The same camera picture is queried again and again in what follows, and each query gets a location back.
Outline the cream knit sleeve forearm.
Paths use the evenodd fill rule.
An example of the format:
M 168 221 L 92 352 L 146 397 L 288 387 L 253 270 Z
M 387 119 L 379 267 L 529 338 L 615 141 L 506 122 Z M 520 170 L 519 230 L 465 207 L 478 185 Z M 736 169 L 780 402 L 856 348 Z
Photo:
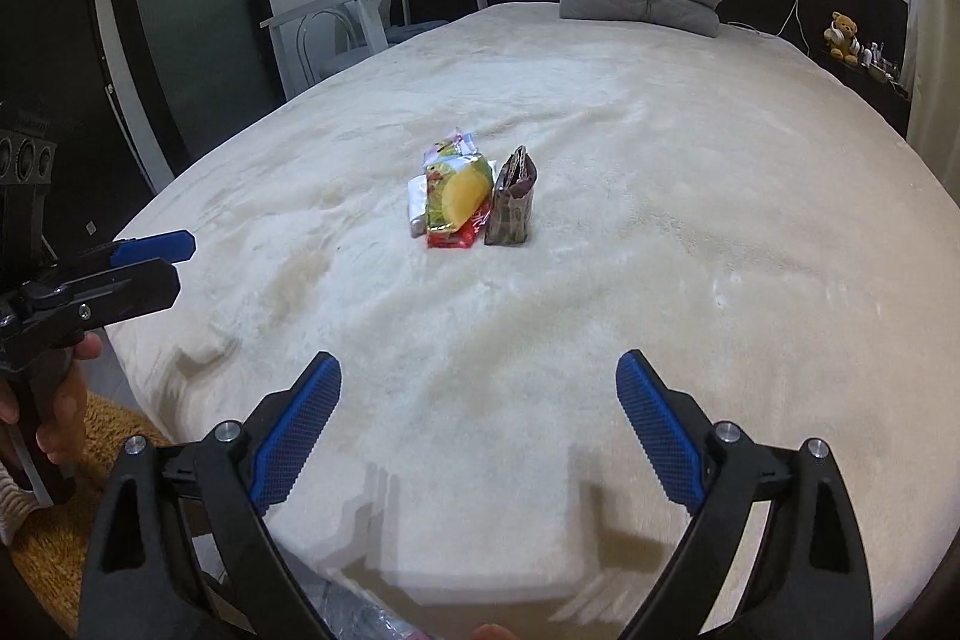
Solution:
M 23 489 L 13 474 L 0 464 L 0 539 L 5 548 L 13 542 L 26 518 L 39 509 L 34 492 Z

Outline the person's left hand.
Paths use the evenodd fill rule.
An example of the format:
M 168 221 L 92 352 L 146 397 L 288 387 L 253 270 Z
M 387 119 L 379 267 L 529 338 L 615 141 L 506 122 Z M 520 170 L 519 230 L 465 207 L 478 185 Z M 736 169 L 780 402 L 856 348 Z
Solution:
M 73 347 L 73 360 L 64 381 L 57 386 L 52 398 L 52 417 L 37 429 L 36 442 L 39 450 L 50 463 L 71 468 L 85 451 L 85 414 L 88 406 L 88 385 L 83 374 L 82 362 L 98 359 L 103 352 L 103 342 L 96 333 L 86 333 L 82 341 Z M 10 385 L 2 380 L 2 424 L 16 425 L 20 417 L 18 401 Z M 20 458 L 13 445 L 2 432 L 2 464 L 7 471 L 21 471 Z

